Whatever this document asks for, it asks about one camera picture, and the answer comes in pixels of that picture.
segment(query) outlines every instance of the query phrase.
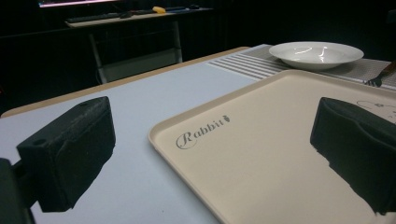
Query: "plastic tray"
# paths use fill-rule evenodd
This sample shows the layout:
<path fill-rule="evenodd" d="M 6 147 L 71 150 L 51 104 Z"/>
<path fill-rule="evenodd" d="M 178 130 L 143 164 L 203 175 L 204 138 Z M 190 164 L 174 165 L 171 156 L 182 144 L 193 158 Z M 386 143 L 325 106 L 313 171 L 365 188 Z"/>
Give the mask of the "plastic tray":
<path fill-rule="evenodd" d="M 396 121 L 394 91 L 287 70 L 157 124 L 149 140 L 221 222 L 394 223 L 310 145 L 324 96 Z"/>

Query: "plate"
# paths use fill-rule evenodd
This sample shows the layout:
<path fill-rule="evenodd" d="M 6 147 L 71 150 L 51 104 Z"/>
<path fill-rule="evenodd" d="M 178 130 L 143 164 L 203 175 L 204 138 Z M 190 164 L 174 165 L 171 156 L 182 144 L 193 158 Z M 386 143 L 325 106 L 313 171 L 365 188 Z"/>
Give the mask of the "plate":
<path fill-rule="evenodd" d="M 284 63 L 299 69 L 324 70 L 361 59 L 363 51 L 327 42 L 290 42 L 269 49 Z"/>

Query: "yellow object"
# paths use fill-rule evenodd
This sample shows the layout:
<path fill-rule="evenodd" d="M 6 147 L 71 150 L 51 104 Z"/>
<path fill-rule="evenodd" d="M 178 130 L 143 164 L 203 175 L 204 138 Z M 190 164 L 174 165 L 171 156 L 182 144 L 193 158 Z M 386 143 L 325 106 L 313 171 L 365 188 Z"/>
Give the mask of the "yellow object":
<path fill-rule="evenodd" d="M 152 10 L 156 11 L 157 13 L 165 13 L 166 10 L 163 7 L 153 7 Z"/>

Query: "black foam pad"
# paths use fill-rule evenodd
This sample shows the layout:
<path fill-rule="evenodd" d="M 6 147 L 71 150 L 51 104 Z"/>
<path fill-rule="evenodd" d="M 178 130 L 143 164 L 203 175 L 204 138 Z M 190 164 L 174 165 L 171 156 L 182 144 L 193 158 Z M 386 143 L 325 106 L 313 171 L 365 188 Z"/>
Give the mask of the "black foam pad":
<path fill-rule="evenodd" d="M 321 98 L 311 144 L 376 213 L 396 211 L 396 125 L 344 101 Z"/>
<path fill-rule="evenodd" d="M 66 111 L 17 146 L 32 173 L 43 212 L 73 208 L 110 159 L 116 144 L 107 97 Z"/>

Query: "screen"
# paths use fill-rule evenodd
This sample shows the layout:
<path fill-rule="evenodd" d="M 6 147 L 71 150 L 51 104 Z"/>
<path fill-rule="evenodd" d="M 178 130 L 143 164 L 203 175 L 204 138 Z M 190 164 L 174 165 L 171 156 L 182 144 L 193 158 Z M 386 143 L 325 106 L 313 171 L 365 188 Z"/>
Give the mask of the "screen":
<path fill-rule="evenodd" d="M 38 0 L 40 7 L 68 7 L 74 5 L 118 2 L 122 0 Z"/>

